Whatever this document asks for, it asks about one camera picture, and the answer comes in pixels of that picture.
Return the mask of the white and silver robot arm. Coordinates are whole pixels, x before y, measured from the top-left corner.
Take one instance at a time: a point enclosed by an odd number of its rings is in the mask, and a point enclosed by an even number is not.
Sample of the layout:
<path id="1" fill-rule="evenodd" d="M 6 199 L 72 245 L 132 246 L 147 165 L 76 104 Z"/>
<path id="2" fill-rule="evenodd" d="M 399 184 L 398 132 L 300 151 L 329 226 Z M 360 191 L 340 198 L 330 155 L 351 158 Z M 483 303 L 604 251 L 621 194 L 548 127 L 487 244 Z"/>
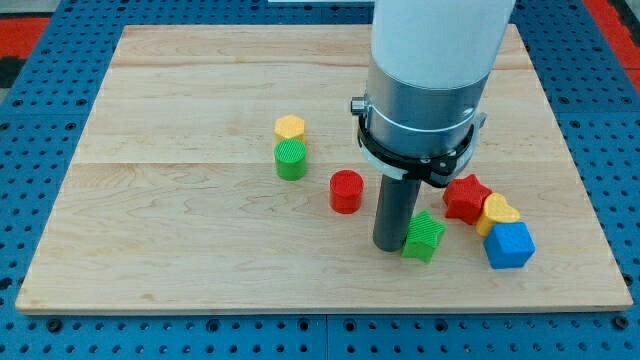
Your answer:
<path id="1" fill-rule="evenodd" d="M 454 149 L 472 126 L 514 0 L 377 0 L 369 132 L 410 158 Z"/>

